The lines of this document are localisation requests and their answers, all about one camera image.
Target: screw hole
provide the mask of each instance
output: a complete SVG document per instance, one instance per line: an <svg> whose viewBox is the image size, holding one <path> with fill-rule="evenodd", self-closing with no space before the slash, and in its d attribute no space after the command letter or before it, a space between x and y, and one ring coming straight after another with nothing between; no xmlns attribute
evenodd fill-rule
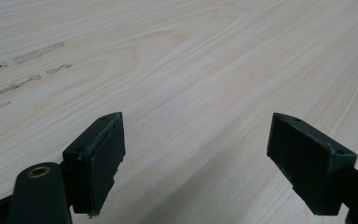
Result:
<svg viewBox="0 0 358 224"><path fill-rule="evenodd" d="M50 172L50 167L48 166L39 166L34 168L32 171L28 173L28 177L30 178L38 178L40 176L46 175Z"/></svg>

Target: wooden table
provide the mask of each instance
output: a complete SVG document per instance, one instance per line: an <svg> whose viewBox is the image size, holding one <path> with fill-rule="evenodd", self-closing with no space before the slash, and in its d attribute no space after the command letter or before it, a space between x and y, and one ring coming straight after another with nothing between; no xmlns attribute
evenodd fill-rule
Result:
<svg viewBox="0 0 358 224"><path fill-rule="evenodd" d="M74 223L343 223L266 152L281 112L358 153L358 0L0 1L0 199L115 111L127 155Z"/></svg>

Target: table surface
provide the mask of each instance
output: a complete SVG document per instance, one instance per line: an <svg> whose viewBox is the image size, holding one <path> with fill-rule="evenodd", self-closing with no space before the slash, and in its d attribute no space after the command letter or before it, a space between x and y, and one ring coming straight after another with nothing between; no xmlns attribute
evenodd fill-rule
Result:
<svg viewBox="0 0 358 224"><path fill-rule="evenodd" d="M358 153L358 0L0 1L0 199L116 111L127 155L74 223L343 223L266 153L273 112Z"/></svg>

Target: mounting hole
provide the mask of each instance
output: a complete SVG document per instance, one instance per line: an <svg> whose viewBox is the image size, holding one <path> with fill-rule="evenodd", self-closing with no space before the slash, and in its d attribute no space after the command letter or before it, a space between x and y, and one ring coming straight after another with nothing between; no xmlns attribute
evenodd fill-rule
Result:
<svg viewBox="0 0 358 224"><path fill-rule="evenodd" d="M337 150L337 154L338 154L338 155L344 155L345 152L344 152L343 150L340 150L340 149L339 149L339 150Z"/></svg>
<svg viewBox="0 0 358 224"><path fill-rule="evenodd" d="M77 147L75 149L76 152L84 152L86 149L84 147Z"/></svg>
<svg viewBox="0 0 358 224"><path fill-rule="evenodd" d="M28 177L30 178L38 178L40 176L46 175L50 172L50 167L48 166L39 166L34 168L32 171L28 173Z"/></svg>

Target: light wood surface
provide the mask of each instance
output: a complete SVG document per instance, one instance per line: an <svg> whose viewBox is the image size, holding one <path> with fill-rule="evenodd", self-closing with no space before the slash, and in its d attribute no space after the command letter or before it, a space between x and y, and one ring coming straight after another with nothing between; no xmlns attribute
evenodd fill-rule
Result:
<svg viewBox="0 0 358 224"><path fill-rule="evenodd" d="M74 223L343 223L266 153L273 112L358 153L358 0L0 1L0 199L115 111L127 156Z"/></svg>

